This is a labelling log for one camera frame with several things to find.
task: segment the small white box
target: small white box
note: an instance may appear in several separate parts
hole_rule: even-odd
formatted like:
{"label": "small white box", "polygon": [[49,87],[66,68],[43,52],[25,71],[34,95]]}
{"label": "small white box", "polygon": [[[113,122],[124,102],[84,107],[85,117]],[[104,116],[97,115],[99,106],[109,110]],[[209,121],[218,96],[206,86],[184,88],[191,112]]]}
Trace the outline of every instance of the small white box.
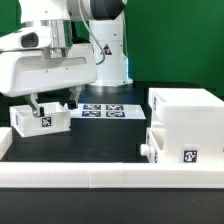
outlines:
{"label": "small white box", "polygon": [[223,162],[224,102],[204,89],[149,91],[152,163]]}
{"label": "small white box", "polygon": [[0,128],[0,160],[12,144],[12,128]]}
{"label": "small white box", "polygon": [[70,131],[70,112],[59,102],[39,106],[44,108],[44,117],[33,117],[29,105],[10,107],[11,126],[22,137]]}

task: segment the green wall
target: green wall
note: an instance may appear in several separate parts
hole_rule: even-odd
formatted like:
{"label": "green wall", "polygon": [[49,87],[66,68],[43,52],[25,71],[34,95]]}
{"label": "green wall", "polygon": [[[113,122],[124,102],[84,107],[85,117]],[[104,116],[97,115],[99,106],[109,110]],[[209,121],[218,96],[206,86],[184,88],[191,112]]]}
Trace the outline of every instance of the green wall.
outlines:
{"label": "green wall", "polygon": [[[0,0],[0,10],[0,35],[20,28],[16,0]],[[134,80],[195,83],[224,96],[223,0],[129,0],[126,15]]]}

